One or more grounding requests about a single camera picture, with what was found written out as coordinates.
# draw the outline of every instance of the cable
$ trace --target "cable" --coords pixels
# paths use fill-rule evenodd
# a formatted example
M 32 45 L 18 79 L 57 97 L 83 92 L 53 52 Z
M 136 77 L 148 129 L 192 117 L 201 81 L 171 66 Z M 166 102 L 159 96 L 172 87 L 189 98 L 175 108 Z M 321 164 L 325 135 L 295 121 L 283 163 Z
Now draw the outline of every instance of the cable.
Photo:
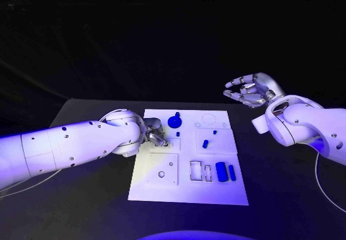
M 99 121 L 103 122 L 110 114 L 113 114 L 113 113 L 116 113 L 116 112 L 120 112 L 120 111 L 127 111 L 127 109 L 120 108 L 120 109 L 116 109 L 116 110 L 110 111 L 110 112 L 102 117 L 102 119 L 100 119 Z
M 5 197 L 8 197 L 8 196 L 11 196 L 11 195 L 14 195 L 14 194 L 22 193 L 24 191 L 27 191 L 27 190 L 32 189 L 34 187 L 37 187 L 38 185 L 41 185 L 48 179 L 51 179 L 51 178 L 58 174 L 60 171 L 61 171 L 61 170 L 58 170 L 44 181 L 41 181 L 41 182 L 40 182 L 38 184 L 35 184 L 34 186 L 28 187 L 27 189 L 21 190 L 21 191 L 16 191 L 16 192 L 5 195 L 5 196 L 0 196 L 0 199 L 5 198 Z
M 315 164 L 315 177 L 316 177 L 316 181 L 318 181 L 318 184 L 319 184 L 319 189 L 321 189 L 322 193 L 325 194 L 326 199 L 328 199 L 328 200 L 334 203 L 334 205 L 346 213 L 346 210 L 344 210 L 344 209 L 338 206 L 338 204 L 332 201 L 332 199 L 329 198 L 328 194 L 326 194 L 325 191 L 324 191 L 324 187 L 322 187 L 322 184 L 321 184 L 321 181 L 319 181 L 319 176 L 318 176 L 319 157 L 321 157 L 321 153 L 318 153 L 316 164 Z
M 5 189 L 0 189 L 0 192 L 4 192 L 4 191 L 6 191 L 6 190 L 9 190 L 9 189 L 12 189 L 14 187 L 16 187 L 19 184 L 22 184 L 27 180 L 24 180 L 24 181 L 19 181 L 18 183 L 15 183 L 12 186 L 9 186 L 8 188 L 5 188 Z

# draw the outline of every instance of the table surface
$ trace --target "table surface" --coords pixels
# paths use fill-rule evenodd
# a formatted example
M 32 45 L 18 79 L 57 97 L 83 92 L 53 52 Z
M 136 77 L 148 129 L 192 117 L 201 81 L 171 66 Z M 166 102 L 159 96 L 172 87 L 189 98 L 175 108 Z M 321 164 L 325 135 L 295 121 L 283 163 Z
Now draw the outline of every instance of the table surface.
M 346 239 L 346 214 L 329 203 L 316 183 L 318 154 L 309 146 L 285 147 L 270 133 L 257 133 L 251 120 L 264 114 L 264 108 L 71 99 L 53 127 L 99 120 L 119 108 L 142 116 L 145 109 L 228 111 L 250 206 L 129 201 L 136 156 L 110 154 L 0 199 L 2 239 L 132 240 L 181 230 L 231 233 L 259 240 Z M 34 177 L 22 187 L 51 174 Z M 346 200 L 345 178 L 346 167 L 322 158 L 321 182 L 341 205 Z

